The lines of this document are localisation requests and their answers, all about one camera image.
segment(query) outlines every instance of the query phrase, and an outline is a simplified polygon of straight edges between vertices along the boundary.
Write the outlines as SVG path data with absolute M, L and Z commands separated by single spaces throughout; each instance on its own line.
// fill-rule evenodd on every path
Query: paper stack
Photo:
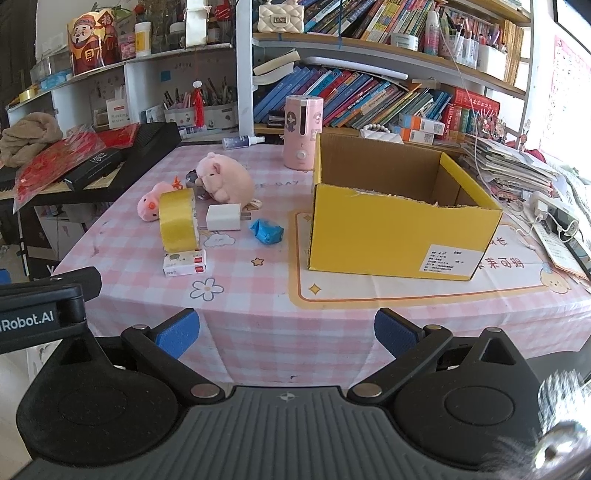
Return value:
M 476 143 L 476 169 L 473 136 L 466 136 L 462 144 L 465 155 L 460 160 L 468 165 L 476 177 L 488 184 L 492 193 L 500 199 L 527 200 L 531 192 L 552 196 L 552 183 L 558 172 L 533 157 L 491 140 L 479 138 Z

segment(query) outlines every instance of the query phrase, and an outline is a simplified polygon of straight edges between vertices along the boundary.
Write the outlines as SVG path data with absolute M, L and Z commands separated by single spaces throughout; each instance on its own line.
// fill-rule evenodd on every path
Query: beige cloth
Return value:
M 31 161 L 46 146 L 63 138 L 57 120 L 49 113 L 34 112 L 2 131 L 0 167 L 20 167 Z

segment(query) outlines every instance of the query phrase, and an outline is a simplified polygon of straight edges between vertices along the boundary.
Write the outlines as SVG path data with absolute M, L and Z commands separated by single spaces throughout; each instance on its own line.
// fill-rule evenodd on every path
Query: metal screw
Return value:
M 375 398 L 382 394 L 382 388 L 375 383 L 360 383 L 353 387 L 353 393 L 358 397 Z
M 220 388 L 211 383 L 201 383 L 191 388 L 191 395 L 197 398 L 213 398 L 220 393 Z

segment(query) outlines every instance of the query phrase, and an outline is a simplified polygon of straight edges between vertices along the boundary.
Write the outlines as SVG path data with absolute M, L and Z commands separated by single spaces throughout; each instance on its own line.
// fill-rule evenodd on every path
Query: yellow tape roll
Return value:
M 199 249 L 199 229 L 193 189 L 160 196 L 160 235 L 169 254 Z

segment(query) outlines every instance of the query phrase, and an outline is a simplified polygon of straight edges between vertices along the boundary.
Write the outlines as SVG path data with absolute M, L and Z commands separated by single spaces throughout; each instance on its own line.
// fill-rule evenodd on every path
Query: jar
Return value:
M 222 29 L 217 24 L 215 18 L 210 18 L 207 23 L 207 43 L 221 43 L 222 42 Z
M 178 50 L 184 48 L 185 23 L 176 22 L 170 25 L 170 34 L 168 35 L 168 49 Z

